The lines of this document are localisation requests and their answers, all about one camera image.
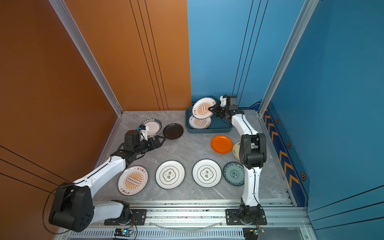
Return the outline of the orange sunburst plate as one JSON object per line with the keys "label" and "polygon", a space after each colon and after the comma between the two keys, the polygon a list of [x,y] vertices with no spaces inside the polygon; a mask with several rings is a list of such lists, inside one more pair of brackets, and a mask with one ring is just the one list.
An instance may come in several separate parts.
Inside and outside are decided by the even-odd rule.
{"label": "orange sunburst plate", "polygon": [[206,119],[197,119],[194,116],[190,116],[189,118],[189,125],[191,126],[192,129],[207,129],[212,123],[211,118],[206,118]]}
{"label": "orange sunburst plate", "polygon": [[192,108],[193,116],[199,120],[210,118],[213,113],[209,110],[209,108],[215,106],[216,103],[216,100],[213,98],[202,98],[198,100]]}
{"label": "orange sunburst plate", "polygon": [[149,173],[143,166],[131,166],[125,169],[117,182],[119,192],[128,197],[141,193],[149,183]]}

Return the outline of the small black plate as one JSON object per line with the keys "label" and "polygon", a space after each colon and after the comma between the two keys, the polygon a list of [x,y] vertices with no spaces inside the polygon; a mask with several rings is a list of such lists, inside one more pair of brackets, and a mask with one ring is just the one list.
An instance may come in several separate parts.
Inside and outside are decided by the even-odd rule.
{"label": "small black plate", "polygon": [[163,135],[168,140],[180,138],[184,133],[184,128],[180,124],[168,124],[163,130]]}

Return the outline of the white plate dark rim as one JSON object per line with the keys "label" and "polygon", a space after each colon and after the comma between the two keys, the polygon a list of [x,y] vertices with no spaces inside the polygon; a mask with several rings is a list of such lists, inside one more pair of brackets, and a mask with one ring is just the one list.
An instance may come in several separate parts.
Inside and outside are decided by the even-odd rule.
{"label": "white plate dark rim", "polygon": [[157,119],[147,119],[143,121],[140,125],[145,125],[147,126],[147,129],[149,129],[148,138],[158,135],[163,128],[162,123]]}

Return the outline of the orange plastic plate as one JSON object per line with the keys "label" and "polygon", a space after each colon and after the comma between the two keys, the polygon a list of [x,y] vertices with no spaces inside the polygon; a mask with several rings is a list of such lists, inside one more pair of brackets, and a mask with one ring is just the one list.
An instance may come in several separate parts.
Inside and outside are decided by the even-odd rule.
{"label": "orange plastic plate", "polygon": [[226,136],[215,136],[211,140],[211,148],[215,153],[228,154],[233,149],[233,142]]}

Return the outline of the cream plate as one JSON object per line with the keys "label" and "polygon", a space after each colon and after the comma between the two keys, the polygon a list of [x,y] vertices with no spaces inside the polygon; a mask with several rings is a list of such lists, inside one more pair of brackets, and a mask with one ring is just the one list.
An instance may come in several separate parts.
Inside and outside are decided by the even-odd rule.
{"label": "cream plate", "polygon": [[237,160],[240,160],[240,146],[241,142],[235,143],[232,148],[232,153]]}

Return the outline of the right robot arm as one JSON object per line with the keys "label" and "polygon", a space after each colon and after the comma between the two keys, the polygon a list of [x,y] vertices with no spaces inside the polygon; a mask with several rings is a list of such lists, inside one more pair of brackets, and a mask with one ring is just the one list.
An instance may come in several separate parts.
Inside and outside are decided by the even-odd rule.
{"label": "right robot arm", "polygon": [[259,185],[262,167],[267,161],[266,136],[256,131],[244,112],[234,105],[222,107],[216,104],[209,107],[209,111],[221,119],[230,120],[241,136],[239,158],[245,171],[245,184],[239,207],[240,219],[247,225],[265,226],[267,217],[259,200]]}

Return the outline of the teal plastic bin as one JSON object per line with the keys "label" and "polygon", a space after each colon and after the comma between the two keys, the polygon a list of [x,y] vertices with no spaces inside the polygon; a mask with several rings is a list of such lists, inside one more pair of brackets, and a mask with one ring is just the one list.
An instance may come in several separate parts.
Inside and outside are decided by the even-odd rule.
{"label": "teal plastic bin", "polygon": [[191,134],[220,134],[220,133],[229,133],[232,129],[232,125],[224,119],[220,119],[213,115],[211,117],[211,125],[206,129],[194,129],[190,125],[190,117],[192,114],[193,107],[190,106],[185,110],[185,126],[187,131]]}

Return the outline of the white plate black emblem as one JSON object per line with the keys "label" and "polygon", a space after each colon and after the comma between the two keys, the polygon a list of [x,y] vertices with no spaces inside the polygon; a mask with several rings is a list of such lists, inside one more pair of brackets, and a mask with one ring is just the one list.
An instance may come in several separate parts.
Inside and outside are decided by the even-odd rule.
{"label": "white plate black emblem", "polygon": [[222,170],[218,163],[203,159],[195,163],[192,169],[194,182],[202,188],[213,188],[222,178]]}
{"label": "white plate black emblem", "polygon": [[165,190],[172,190],[180,186],[185,179],[184,166],[174,160],[162,163],[156,171],[156,183]]}

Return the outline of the white plate black emblem right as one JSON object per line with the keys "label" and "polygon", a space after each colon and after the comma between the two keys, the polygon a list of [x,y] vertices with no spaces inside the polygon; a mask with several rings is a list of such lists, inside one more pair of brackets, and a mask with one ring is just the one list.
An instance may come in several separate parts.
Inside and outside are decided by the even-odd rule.
{"label": "white plate black emblem right", "polygon": [[222,178],[222,170],[218,163],[203,159],[195,163],[192,169],[194,182],[202,188],[213,188]]}

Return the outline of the left green circuit board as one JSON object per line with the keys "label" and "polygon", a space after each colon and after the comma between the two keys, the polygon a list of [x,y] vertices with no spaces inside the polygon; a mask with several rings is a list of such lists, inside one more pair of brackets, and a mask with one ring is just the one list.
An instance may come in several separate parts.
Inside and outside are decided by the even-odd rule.
{"label": "left green circuit board", "polygon": [[134,231],[131,229],[127,229],[127,228],[115,229],[114,231],[114,239],[117,239],[117,240],[127,240],[127,239],[131,239],[134,236],[135,236]]}

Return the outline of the right circuit board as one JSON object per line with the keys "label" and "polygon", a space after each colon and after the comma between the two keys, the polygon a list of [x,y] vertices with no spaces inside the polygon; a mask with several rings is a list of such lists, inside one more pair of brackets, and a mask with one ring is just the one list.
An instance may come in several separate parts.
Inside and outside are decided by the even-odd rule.
{"label": "right circuit board", "polygon": [[243,228],[243,236],[245,240],[257,240],[260,234],[264,234],[264,229],[256,229],[256,228]]}

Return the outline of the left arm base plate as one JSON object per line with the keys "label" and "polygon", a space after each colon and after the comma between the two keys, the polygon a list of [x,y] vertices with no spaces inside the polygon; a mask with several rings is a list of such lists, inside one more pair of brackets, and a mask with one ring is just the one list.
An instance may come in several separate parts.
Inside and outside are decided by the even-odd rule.
{"label": "left arm base plate", "polygon": [[105,226],[144,226],[147,218],[146,209],[130,209],[123,213],[122,217],[117,219],[108,219],[104,221]]}

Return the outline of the aluminium rail frame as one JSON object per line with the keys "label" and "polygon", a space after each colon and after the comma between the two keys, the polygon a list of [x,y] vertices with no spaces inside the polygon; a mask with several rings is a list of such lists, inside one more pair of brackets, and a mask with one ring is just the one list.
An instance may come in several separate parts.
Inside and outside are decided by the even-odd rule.
{"label": "aluminium rail frame", "polygon": [[288,199],[260,200],[265,215],[257,223],[246,225],[240,220],[239,200],[133,201],[131,211],[137,226],[162,229],[177,234],[209,232],[214,228],[298,229],[304,240],[317,239],[304,208]]}

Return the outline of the aluminium corner post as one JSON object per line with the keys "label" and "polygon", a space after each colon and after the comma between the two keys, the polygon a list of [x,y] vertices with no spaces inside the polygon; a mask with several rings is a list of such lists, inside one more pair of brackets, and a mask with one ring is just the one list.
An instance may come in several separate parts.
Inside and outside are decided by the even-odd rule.
{"label": "aluminium corner post", "polygon": [[268,105],[270,104],[274,93],[286,71],[286,68],[297,48],[298,43],[300,42],[302,35],[319,3],[319,0],[306,0],[304,1],[303,7],[300,11],[300,14],[295,22],[293,30],[290,34],[290,37],[287,41],[287,44],[284,48],[282,56],[279,60],[279,63],[276,67],[276,70],[271,78],[271,81],[268,85],[268,88],[263,97],[262,103],[259,107],[258,113],[260,117],[264,116],[265,111],[267,110]]}
{"label": "aluminium corner post", "polygon": [[109,85],[103,71],[101,70],[97,60],[95,59],[90,47],[88,46],[83,34],[81,33],[76,21],[74,20],[66,3],[60,0],[49,0],[51,6],[55,10],[57,16],[77,47],[79,53],[87,64],[89,70],[98,82],[100,88],[114,109],[118,117],[123,115],[123,109],[117,100],[111,86]]}

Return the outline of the left aluminium corner post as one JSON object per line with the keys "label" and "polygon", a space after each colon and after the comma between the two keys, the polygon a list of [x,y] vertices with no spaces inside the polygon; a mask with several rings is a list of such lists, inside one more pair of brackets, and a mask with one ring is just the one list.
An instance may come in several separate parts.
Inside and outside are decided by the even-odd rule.
{"label": "left aluminium corner post", "polygon": [[97,60],[95,59],[90,47],[88,46],[83,34],[81,33],[76,21],[74,20],[66,3],[60,0],[49,0],[51,6],[55,10],[57,16],[77,47],[79,53],[87,64],[89,70],[98,82],[100,88],[114,109],[118,117],[123,115],[123,109],[117,100],[111,86],[109,85],[103,71],[101,70]]}

